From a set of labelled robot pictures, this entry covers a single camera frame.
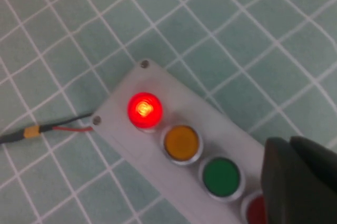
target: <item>cable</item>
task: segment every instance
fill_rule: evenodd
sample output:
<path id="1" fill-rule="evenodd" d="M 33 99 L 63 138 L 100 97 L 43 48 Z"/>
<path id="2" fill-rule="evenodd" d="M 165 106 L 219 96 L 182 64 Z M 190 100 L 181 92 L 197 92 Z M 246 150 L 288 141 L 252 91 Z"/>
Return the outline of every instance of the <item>cable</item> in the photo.
<path id="1" fill-rule="evenodd" d="M 69 124 L 69 123 L 74 122 L 76 120 L 80 120 L 80 119 L 84 119 L 86 117 L 90 117 L 91 115 L 93 115 L 93 114 L 92 113 L 87 113 L 87 114 L 83 114 L 83 115 L 80 115 L 80 116 L 77 116 L 75 118 L 72 118 L 72 119 L 69 119 L 69 120 L 65 120 L 65 121 L 62 121 L 62 122 L 59 122 L 59 123 L 52 123 L 52 124 L 47 124 L 47 125 L 41 125 L 40 126 L 40 133 L 50 131 L 55 126 Z"/>
<path id="2" fill-rule="evenodd" d="M 87 113 L 87 114 L 83 114 L 83 115 L 77 116 L 75 118 L 72 118 L 72 119 L 69 119 L 69 120 L 64 120 L 64 121 L 57 122 L 57 123 L 30 126 L 28 128 L 18 130 L 14 133 L 10 133 L 10 134 L 1 136 L 0 137 L 0 144 L 20 141 L 20 140 L 27 139 L 27 138 L 37 137 L 41 133 L 52 131 L 52 130 L 62 130 L 62 131 L 71 131 L 71 132 L 92 131 L 93 128 L 91 126 L 88 126 L 86 128 L 81 128 L 81 129 L 80 128 L 67 128 L 67 127 L 60 126 L 60 125 L 69 124 L 69 123 L 74 122 L 76 120 L 80 120 L 80 119 L 83 119 L 83 118 L 86 118 L 86 117 L 90 117 L 91 115 L 92 115 L 92 113 Z"/>
<path id="3" fill-rule="evenodd" d="M 65 128 L 63 126 L 54 126 L 53 130 L 69 131 L 69 132 L 90 132 L 93 131 L 93 128 L 91 126 L 88 126 L 86 128 Z"/>

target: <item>silver bezel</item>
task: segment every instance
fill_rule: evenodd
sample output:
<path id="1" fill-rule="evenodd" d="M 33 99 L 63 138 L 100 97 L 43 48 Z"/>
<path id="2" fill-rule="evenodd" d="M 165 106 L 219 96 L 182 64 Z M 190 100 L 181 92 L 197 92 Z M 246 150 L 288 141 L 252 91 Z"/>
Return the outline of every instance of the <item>silver bezel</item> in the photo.
<path id="1" fill-rule="evenodd" d="M 219 197 L 217 195 L 214 195 L 213 193 L 211 193 L 208 188 L 206 187 L 204 181 L 203 181 L 203 171 L 205 169 L 205 166 L 210 162 L 212 161 L 213 159 L 216 159 L 216 158 L 225 158 L 225 159 L 228 159 L 230 161 L 232 161 L 237 169 L 239 170 L 239 174 L 240 174 L 240 184 L 237 188 L 237 190 L 227 196 L 227 197 Z M 206 191 L 206 193 L 213 199 L 217 200 L 217 201 L 220 201 L 220 202 L 225 202 L 225 203 L 228 203 L 228 202 L 232 202 L 234 200 L 237 200 L 238 198 L 240 198 L 245 190 L 245 186 L 246 186 L 246 177 L 243 173 L 243 170 L 241 169 L 241 167 L 235 162 L 233 161 L 231 158 L 223 155 L 223 154 L 217 154 L 217 155 L 212 155 L 210 157 L 207 157 L 205 158 L 201 163 L 200 163 L 200 166 L 199 166 L 199 171 L 198 171 L 198 178 L 199 178 L 199 182 L 201 183 L 202 187 L 204 188 L 204 190 Z"/>
<path id="2" fill-rule="evenodd" d="M 166 136 L 166 134 L 171 129 L 173 129 L 175 126 L 178 126 L 178 125 L 184 125 L 184 126 L 188 126 L 188 127 L 192 128 L 194 130 L 194 132 L 196 133 L 196 135 L 198 136 L 198 139 L 199 139 L 199 148 L 198 148 L 196 154 L 192 158 L 190 158 L 189 160 L 186 160 L 186 161 L 179 161 L 179 160 L 174 159 L 172 156 L 170 156 L 170 154 L 166 151 L 165 144 L 164 144 L 165 143 L 165 136 Z M 187 123 L 175 123 L 175 124 L 166 126 L 163 129 L 162 134 L 161 134 L 160 147 L 161 147 L 164 155 L 171 162 L 173 162 L 174 164 L 180 165 L 180 166 L 185 166 L 185 165 L 190 165 L 190 164 L 196 162 L 200 158 L 200 156 L 201 156 L 201 154 L 202 154 L 202 152 L 204 150 L 204 141 L 203 141 L 200 133 L 198 132 L 198 130 L 195 129 L 195 127 L 193 127 L 193 126 L 191 126 L 191 125 L 189 125 Z"/>

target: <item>red indicator light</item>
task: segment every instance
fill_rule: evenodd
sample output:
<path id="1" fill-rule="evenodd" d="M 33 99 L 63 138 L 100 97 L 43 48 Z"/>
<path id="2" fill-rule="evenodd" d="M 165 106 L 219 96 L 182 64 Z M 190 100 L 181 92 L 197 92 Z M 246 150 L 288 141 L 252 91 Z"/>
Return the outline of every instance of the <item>red indicator light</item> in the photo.
<path id="1" fill-rule="evenodd" d="M 153 94 L 142 92 L 134 95 L 127 107 L 128 117 L 138 128 L 152 128 L 162 119 L 163 107 Z"/>
<path id="2" fill-rule="evenodd" d="M 267 224 L 263 196 L 252 200 L 247 209 L 249 224 Z"/>

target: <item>red wire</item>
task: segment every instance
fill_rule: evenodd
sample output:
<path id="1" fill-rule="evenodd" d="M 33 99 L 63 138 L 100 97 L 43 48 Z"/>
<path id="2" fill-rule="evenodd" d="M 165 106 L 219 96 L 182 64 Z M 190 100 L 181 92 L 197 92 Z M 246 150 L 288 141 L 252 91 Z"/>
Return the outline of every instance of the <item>red wire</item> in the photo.
<path id="1" fill-rule="evenodd" d="M 89 132 L 93 131 L 93 128 L 91 126 L 88 126 L 87 128 L 65 128 L 63 126 L 54 126 L 53 130 L 70 131 L 70 132 Z"/>

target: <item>green indicator light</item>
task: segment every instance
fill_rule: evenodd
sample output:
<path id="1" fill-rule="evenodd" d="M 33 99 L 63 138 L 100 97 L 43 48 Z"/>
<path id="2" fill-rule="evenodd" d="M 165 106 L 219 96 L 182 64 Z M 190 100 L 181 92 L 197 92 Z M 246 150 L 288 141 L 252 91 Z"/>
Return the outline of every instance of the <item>green indicator light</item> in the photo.
<path id="1" fill-rule="evenodd" d="M 202 180 L 211 194 L 217 197 L 228 197 L 238 190 L 241 178 L 234 162 L 218 157 L 205 165 Z"/>

